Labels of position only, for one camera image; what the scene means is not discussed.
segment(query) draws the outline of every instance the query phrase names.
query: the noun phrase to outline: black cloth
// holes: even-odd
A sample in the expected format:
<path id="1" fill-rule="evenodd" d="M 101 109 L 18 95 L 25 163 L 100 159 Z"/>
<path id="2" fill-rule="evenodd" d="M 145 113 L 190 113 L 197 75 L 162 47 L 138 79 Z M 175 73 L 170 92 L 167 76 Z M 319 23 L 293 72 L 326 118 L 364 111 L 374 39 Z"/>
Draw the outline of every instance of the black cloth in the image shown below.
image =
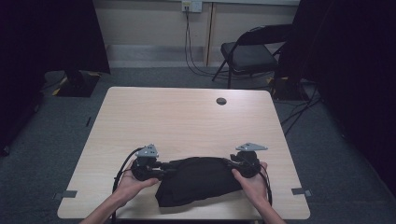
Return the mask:
<path id="1" fill-rule="evenodd" d="M 177 172 L 163 179 L 155 197 L 160 207 L 174 207 L 242 189 L 222 158 L 192 157 L 170 161 Z"/>

